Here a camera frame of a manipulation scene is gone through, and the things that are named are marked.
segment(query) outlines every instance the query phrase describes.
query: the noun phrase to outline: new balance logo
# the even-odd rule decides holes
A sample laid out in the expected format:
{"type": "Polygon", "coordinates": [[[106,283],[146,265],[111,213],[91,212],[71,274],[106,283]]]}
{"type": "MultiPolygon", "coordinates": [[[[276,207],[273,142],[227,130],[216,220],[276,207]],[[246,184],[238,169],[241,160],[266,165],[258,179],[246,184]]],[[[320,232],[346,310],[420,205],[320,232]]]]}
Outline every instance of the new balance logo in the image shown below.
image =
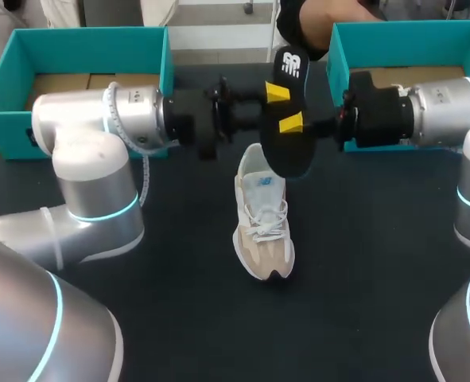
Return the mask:
{"type": "Polygon", "coordinates": [[[282,58],[282,71],[298,78],[300,77],[300,63],[299,56],[286,52],[282,58]]]}
{"type": "Polygon", "coordinates": [[[272,183],[271,177],[262,177],[258,180],[258,185],[270,185],[272,183]]]}

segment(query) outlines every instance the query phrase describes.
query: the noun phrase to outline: teal box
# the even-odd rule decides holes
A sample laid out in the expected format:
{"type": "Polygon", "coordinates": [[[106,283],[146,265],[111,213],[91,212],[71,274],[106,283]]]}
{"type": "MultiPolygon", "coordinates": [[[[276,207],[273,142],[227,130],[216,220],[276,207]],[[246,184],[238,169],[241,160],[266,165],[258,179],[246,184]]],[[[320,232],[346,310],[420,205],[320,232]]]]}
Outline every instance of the teal box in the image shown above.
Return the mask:
{"type": "MultiPolygon", "coordinates": [[[[389,21],[334,25],[327,76],[333,103],[343,103],[351,68],[460,66],[470,76],[470,20],[389,21]]],[[[415,150],[406,144],[346,151],[415,150]]]]}
{"type": "Polygon", "coordinates": [[[16,29],[0,60],[0,153],[5,159],[46,158],[32,145],[25,103],[36,74],[146,73],[173,93],[167,28],[16,29]]]}

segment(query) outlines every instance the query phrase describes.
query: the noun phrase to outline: shoebox lid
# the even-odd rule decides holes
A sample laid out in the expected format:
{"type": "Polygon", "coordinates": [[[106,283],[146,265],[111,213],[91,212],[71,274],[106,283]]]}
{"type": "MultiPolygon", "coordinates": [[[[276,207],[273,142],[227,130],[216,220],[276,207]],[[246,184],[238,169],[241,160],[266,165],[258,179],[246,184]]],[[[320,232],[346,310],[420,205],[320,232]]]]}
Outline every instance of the shoebox lid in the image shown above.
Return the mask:
{"type": "MultiPolygon", "coordinates": [[[[327,63],[333,103],[340,107],[350,73],[371,71],[375,86],[409,87],[423,82],[470,76],[470,20],[388,21],[334,25],[327,63]]],[[[415,150],[400,145],[346,151],[415,150]]]]}

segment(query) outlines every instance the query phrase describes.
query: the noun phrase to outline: shoelace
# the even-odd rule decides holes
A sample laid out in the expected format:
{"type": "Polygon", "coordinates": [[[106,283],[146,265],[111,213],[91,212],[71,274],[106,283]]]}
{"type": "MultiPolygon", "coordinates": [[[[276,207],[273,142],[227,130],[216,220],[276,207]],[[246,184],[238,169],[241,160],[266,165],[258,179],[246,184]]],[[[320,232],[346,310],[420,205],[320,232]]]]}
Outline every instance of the shoelace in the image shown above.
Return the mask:
{"type": "Polygon", "coordinates": [[[282,229],[282,223],[284,223],[284,220],[288,216],[288,203],[285,200],[282,200],[282,204],[284,207],[281,210],[274,209],[270,206],[263,206],[258,213],[256,213],[256,216],[252,216],[247,205],[244,206],[245,213],[249,216],[251,223],[256,224],[255,227],[251,227],[246,230],[247,235],[253,235],[252,240],[254,242],[259,243],[262,241],[278,240],[285,236],[285,230],[282,229]],[[266,212],[274,213],[278,219],[271,223],[263,223],[261,219],[263,213],[266,212]]]}

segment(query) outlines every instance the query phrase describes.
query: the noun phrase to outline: cardboard box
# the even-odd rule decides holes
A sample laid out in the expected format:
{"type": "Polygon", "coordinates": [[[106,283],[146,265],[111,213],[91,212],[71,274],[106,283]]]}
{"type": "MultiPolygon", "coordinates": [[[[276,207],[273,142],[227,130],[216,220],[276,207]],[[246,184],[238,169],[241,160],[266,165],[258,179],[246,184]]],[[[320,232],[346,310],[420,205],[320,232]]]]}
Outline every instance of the cardboard box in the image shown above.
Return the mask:
{"type": "MultiPolygon", "coordinates": [[[[343,103],[350,73],[371,72],[375,86],[414,84],[470,76],[470,20],[389,21],[344,23],[334,26],[327,76],[336,107],[343,103]]],[[[359,149],[347,142],[346,151],[415,150],[400,145],[359,149]]]]}
{"type": "Polygon", "coordinates": [[[39,95],[105,88],[112,80],[122,86],[157,85],[170,96],[173,58],[167,29],[14,30],[0,60],[2,156],[47,158],[31,136],[31,108],[39,95]]]}

